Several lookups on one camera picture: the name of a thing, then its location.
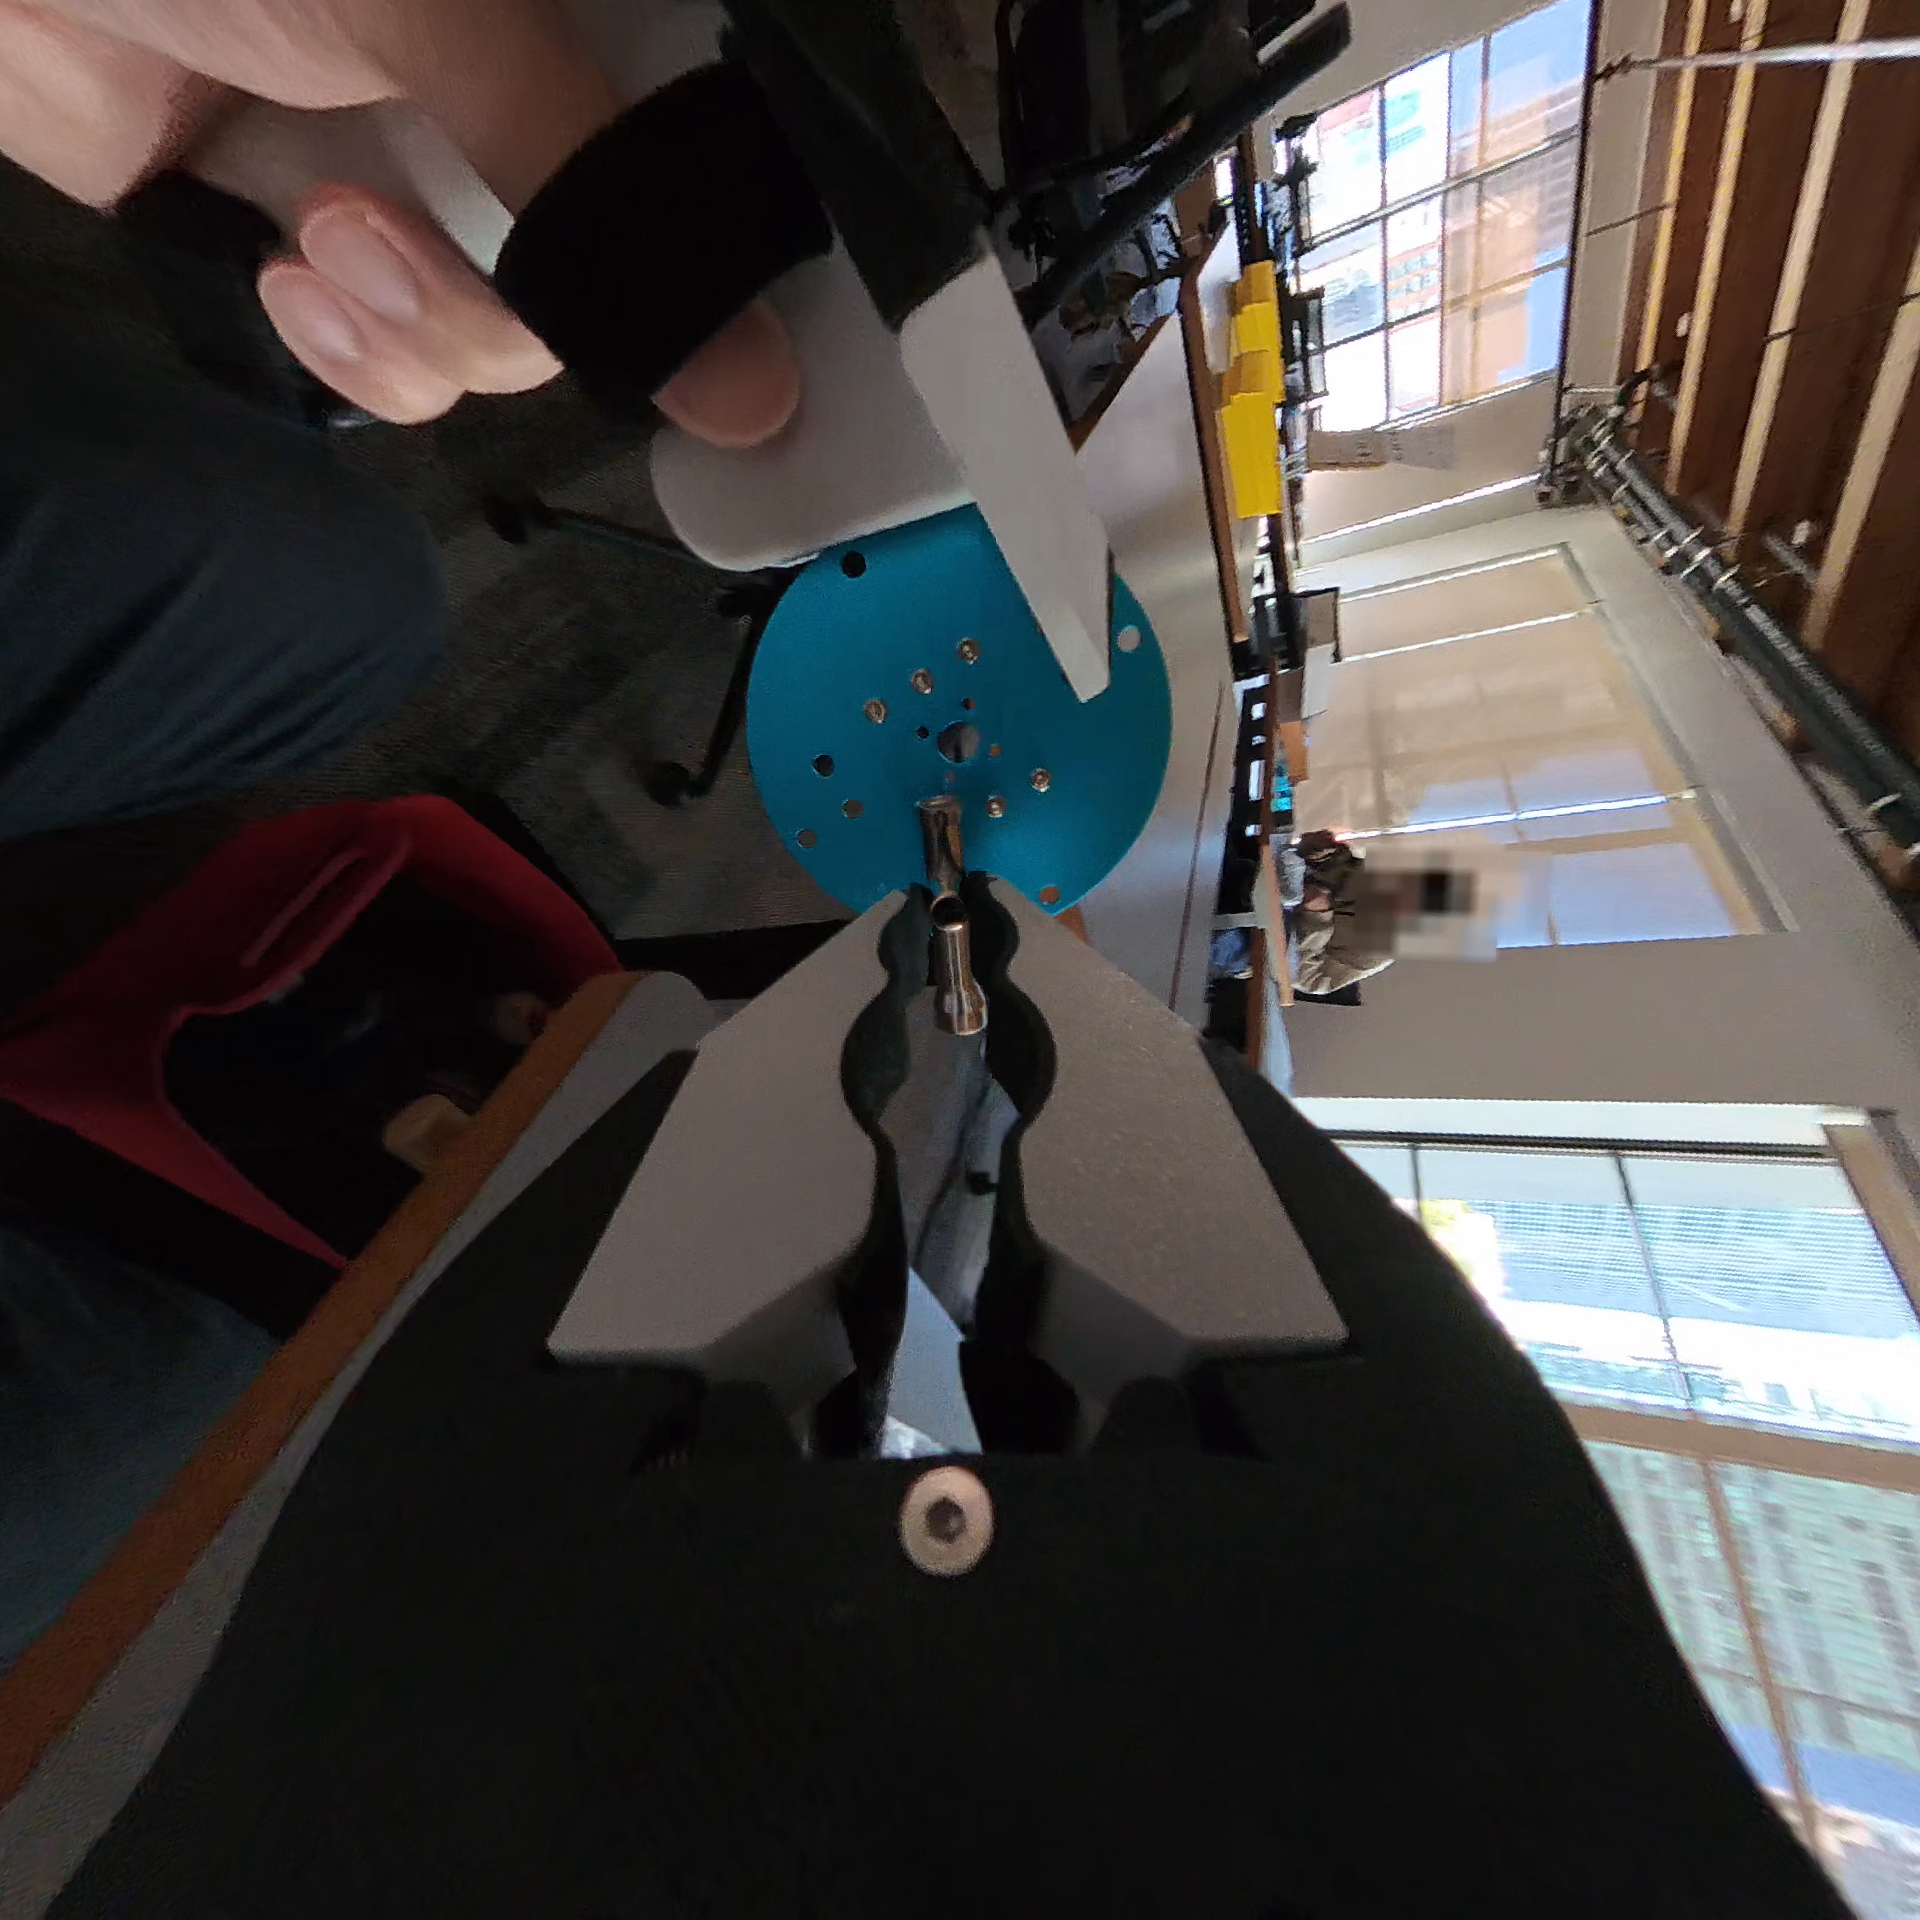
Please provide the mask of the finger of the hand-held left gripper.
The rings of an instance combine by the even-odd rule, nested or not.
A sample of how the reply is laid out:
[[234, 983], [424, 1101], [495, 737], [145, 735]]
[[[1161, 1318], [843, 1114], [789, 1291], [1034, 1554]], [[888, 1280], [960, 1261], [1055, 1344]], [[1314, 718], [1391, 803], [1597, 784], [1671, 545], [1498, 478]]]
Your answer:
[[1108, 534], [989, 248], [905, 315], [898, 349], [1067, 689], [1093, 703], [1114, 677]]

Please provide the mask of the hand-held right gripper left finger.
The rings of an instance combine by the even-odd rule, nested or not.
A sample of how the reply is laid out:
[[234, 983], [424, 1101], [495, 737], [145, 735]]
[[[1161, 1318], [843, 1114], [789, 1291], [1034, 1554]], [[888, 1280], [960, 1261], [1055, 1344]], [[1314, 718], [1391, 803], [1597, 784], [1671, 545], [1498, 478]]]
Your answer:
[[907, 1079], [920, 994], [909, 887], [716, 1027], [548, 1352], [760, 1386], [819, 1451], [876, 1450], [907, 1272], [882, 1119]]

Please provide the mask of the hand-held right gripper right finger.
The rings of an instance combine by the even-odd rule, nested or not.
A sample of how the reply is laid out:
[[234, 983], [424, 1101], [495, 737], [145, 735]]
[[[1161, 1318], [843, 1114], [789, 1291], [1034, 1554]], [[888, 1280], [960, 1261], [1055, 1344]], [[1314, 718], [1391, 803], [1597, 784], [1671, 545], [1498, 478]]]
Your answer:
[[1071, 1454], [1139, 1384], [1323, 1359], [1349, 1329], [1200, 1033], [1001, 879], [972, 879], [999, 1147], [972, 1304], [993, 1454]]

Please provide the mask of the blue round metal plate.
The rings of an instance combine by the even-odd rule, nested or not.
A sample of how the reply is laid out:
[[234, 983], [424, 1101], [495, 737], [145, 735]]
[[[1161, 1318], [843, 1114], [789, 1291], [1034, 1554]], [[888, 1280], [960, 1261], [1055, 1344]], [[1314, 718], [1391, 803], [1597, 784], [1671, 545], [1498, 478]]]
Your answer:
[[1082, 703], [965, 507], [800, 570], [760, 639], [743, 741], [787, 853], [851, 913], [927, 879], [920, 806], [949, 799], [965, 862], [1060, 915], [1160, 803], [1168, 667], [1114, 584], [1112, 685]]

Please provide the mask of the person's left hand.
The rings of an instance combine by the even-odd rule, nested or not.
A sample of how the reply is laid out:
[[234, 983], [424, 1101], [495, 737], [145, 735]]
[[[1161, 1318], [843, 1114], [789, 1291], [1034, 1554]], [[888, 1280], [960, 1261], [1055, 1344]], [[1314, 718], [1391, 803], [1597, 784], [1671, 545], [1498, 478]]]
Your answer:
[[[5, 158], [66, 200], [116, 208], [186, 160], [243, 98], [293, 112], [403, 103], [524, 215], [612, 128], [623, 103], [557, 5], [5, 5]], [[372, 419], [419, 426], [479, 394], [529, 394], [567, 363], [448, 233], [364, 186], [317, 183], [293, 253], [256, 272], [265, 322], [299, 369]], [[717, 448], [772, 442], [799, 414], [799, 352], [761, 298], [696, 321], [655, 385], [659, 414]], [[218, 439], [225, 406], [116, 369], [64, 327], [5, 330], [5, 466], [60, 472]]]

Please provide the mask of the yellow bin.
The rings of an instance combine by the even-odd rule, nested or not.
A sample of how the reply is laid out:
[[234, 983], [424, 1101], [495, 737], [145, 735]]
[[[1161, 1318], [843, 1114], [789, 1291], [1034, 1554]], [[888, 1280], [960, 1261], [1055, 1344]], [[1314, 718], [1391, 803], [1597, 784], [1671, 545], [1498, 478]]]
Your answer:
[[1285, 346], [1281, 277], [1272, 258], [1242, 267], [1229, 289], [1229, 350], [1225, 399], [1261, 399], [1279, 406], [1285, 399]]
[[1264, 394], [1239, 394], [1218, 403], [1216, 434], [1229, 518], [1272, 519], [1287, 505], [1285, 439], [1281, 407]]

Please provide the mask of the black office chair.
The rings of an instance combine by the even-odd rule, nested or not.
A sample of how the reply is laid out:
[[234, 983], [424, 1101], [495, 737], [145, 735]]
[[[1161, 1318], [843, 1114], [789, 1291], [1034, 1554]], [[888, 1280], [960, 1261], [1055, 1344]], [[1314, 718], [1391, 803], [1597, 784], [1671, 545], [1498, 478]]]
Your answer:
[[1036, 327], [1353, 42], [1347, 5], [1039, 3], [994, 19], [993, 232]]

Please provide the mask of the black chair base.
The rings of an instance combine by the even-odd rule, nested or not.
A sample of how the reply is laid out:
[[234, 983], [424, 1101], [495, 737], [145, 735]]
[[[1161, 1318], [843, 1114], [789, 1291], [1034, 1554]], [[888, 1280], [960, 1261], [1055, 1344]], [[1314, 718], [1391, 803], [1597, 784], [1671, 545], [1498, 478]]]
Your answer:
[[752, 667], [783, 599], [799, 581], [803, 565], [728, 570], [703, 561], [680, 539], [656, 536], [615, 519], [557, 507], [535, 495], [487, 493], [479, 499], [487, 529], [506, 545], [529, 547], [547, 537], [567, 537], [605, 550], [636, 551], [655, 561], [677, 563], [705, 584], [708, 607], [738, 629], [738, 647], [717, 714], [712, 723], [700, 766], [656, 759], [640, 773], [640, 789], [655, 806], [680, 810], [707, 799], [725, 773], [738, 731], [748, 715]]

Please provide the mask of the grid window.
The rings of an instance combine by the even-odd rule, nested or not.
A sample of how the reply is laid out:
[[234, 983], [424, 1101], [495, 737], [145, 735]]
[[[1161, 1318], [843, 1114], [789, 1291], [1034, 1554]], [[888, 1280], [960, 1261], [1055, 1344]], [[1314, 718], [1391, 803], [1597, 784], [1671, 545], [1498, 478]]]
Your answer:
[[1533, 8], [1313, 122], [1313, 426], [1449, 414], [1562, 369], [1594, 8]]

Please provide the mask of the window with roller blind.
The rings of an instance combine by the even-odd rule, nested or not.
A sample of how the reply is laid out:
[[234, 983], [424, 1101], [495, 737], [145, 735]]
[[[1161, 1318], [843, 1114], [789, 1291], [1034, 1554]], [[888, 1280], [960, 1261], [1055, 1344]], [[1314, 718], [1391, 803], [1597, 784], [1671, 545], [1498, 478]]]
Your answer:
[[1562, 545], [1335, 593], [1293, 823], [1378, 866], [1483, 857], [1503, 950], [1775, 928]]

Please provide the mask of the red plastic bin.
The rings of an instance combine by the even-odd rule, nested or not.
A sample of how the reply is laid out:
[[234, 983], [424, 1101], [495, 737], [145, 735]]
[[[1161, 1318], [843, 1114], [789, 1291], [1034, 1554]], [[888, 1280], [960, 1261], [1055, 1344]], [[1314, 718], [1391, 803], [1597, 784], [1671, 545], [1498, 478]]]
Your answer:
[[420, 795], [240, 830], [5, 1024], [5, 1104], [337, 1274], [417, 1177], [393, 1123], [487, 1101], [618, 971], [506, 821]]

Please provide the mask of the tall city-view window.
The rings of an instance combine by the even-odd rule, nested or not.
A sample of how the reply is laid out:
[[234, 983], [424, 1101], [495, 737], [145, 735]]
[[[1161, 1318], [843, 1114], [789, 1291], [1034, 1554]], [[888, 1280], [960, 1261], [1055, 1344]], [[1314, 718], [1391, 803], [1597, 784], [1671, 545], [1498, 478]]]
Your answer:
[[1673, 1642], [1859, 1915], [1919, 1915], [1919, 1334], [1812, 1150], [1338, 1141], [1568, 1414]]

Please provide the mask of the black ceiling pipe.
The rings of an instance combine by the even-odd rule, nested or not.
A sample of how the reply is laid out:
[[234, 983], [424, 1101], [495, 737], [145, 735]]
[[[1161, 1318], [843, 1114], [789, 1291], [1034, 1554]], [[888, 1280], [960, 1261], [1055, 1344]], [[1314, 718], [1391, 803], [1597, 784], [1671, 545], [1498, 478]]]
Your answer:
[[1707, 625], [1738, 663], [1760, 718], [1808, 784], [1856, 865], [1892, 913], [1919, 928], [1919, 773], [1823, 656], [1765, 602], [1760, 578], [1738, 563], [1738, 539], [1677, 501], [1640, 454], [1631, 414], [1665, 399], [1647, 369], [1615, 389], [1567, 389], [1544, 447], [1539, 499], [1589, 499], [1640, 551], [1643, 565]]

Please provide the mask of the person's dark clothing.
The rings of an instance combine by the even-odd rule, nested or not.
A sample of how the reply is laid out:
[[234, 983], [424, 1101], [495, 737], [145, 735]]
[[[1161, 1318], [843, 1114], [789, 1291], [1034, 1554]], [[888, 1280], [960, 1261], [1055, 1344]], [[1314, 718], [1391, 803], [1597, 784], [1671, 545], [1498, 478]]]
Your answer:
[[[442, 658], [420, 519], [268, 346], [268, 214], [186, 169], [112, 206], [180, 362], [5, 293], [5, 998], [106, 830], [306, 771]], [[5, 1104], [3, 1659], [60, 1619], [273, 1357], [162, 1263], [161, 1194]]]

